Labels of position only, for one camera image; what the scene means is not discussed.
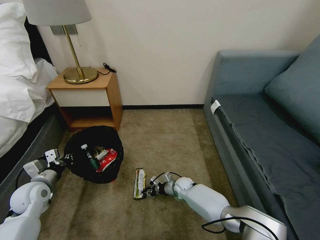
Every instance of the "table lamp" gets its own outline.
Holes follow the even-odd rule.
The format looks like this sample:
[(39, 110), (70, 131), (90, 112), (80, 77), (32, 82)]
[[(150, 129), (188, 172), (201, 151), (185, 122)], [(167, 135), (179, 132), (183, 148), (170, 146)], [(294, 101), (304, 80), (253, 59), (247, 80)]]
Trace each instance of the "table lamp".
[(84, 23), (91, 20), (85, 0), (23, 0), (29, 23), (40, 26), (62, 25), (77, 68), (64, 75), (67, 83), (79, 84), (93, 81), (98, 71), (90, 67), (80, 67), (66, 25)]

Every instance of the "lamp shade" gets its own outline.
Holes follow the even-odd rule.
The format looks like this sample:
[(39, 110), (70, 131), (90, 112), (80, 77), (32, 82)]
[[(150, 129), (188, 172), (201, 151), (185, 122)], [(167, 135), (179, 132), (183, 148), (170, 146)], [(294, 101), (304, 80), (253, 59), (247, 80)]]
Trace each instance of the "lamp shade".
[(85, 0), (22, 0), (28, 21), (34, 25), (55, 26), (91, 20)]

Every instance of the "beige carpet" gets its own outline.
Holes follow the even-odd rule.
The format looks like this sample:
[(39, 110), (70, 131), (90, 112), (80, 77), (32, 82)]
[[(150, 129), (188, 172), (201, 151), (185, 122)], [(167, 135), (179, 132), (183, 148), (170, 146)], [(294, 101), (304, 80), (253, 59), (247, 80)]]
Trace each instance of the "beige carpet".
[[(201, 109), (127, 110), (119, 135), (124, 161), (117, 180), (93, 184), (66, 170), (51, 207), (41, 217), (40, 240), (240, 239), (202, 230), (205, 220), (183, 200), (132, 199), (135, 168), (143, 167), (148, 179), (173, 171), (215, 189), (236, 205)], [(70, 136), (67, 131), (61, 151)]]

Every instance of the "plastic bottle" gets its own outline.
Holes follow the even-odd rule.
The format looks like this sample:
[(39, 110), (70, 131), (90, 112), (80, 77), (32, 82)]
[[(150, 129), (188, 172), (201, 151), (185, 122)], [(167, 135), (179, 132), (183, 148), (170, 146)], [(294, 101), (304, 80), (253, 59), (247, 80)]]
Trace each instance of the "plastic bottle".
[(81, 149), (85, 150), (87, 153), (87, 158), (92, 166), (92, 168), (96, 171), (99, 167), (100, 167), (100, 163), (98, 162), (97, 159), (93, 158), (91, 156), (91, 153), (89, 152), (89, 150), (87, 150), (88, 145), (84, 144), (81, 146)]

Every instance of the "wall plate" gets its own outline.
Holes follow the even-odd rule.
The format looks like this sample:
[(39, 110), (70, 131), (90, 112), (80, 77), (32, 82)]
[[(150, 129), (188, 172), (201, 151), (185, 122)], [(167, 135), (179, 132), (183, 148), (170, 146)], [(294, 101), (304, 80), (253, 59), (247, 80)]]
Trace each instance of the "wall plate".
[[(50, 26), (53, 35), (64, 35), (64, 30), (62, 26)], [(69, 34), (78, 34), (76, 25), (67, 25)]]

